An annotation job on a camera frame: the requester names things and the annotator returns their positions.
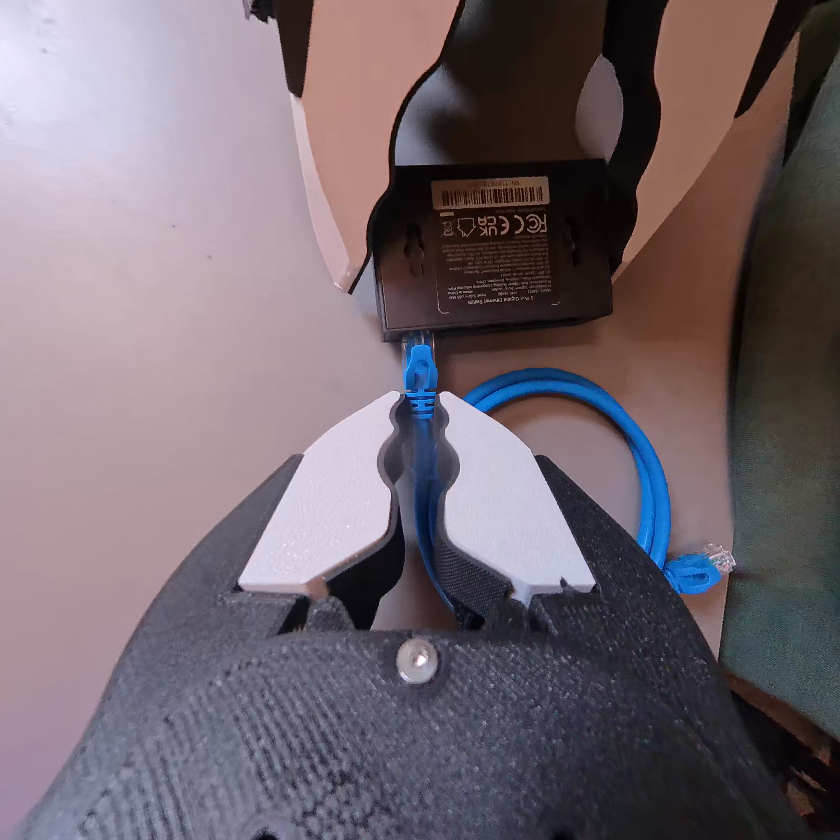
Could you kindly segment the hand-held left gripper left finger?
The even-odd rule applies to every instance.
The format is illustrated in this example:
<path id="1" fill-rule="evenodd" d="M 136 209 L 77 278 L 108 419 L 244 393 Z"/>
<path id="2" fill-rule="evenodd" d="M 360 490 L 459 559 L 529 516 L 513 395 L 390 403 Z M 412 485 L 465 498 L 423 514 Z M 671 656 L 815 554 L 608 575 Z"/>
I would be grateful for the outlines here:
<path id="1" fill-rule="evenodd" d="M 396 484 L 404 471 L 404 394 L 391 391 L 322 434 L 293 471 L 238 587 L 338 599 L 370 629 L 403 575 L 406 547 Z"/>

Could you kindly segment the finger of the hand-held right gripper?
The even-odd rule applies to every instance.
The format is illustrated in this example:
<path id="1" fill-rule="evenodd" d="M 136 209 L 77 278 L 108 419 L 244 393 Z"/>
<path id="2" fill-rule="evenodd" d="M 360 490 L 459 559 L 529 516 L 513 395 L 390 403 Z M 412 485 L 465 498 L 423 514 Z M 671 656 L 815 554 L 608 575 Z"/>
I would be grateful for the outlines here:
<path id="1" fill-rule="evenodd" d="M 616 277 L 725 139 L 777 6 L 606 2 L 598 56 L 598 156 L 614 189 Z"/>
<path id="2" fill-rule="evenodd" d="M 318 246 L 351 293 L 395 165 L 585 158 L 603 2 L 313 2 L 292 117 Z"/>

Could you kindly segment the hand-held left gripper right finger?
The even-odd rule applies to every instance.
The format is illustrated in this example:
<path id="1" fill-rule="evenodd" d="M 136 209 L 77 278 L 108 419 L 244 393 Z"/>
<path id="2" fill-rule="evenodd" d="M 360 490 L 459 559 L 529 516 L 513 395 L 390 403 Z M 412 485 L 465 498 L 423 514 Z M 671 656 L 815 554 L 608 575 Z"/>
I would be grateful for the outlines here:
<path id="1" fill-rule="evenodd" d="M 537 457 L 451 392 L 437 396 L 434 573 L 463 625 L 503 602 L 588 595 L 595 577 Z"/>

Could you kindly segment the black ethernet switch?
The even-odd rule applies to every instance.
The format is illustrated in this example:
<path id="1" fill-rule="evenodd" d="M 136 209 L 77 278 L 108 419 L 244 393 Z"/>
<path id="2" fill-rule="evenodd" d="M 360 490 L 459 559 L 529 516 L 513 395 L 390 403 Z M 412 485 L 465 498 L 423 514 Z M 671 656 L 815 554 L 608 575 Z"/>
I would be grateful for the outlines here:
<path id="1" fill-rule="evenodd" d="M 603 159 L 398 165 L 371 221 L 383 340 L 608 317 L 625 200 Z"/>

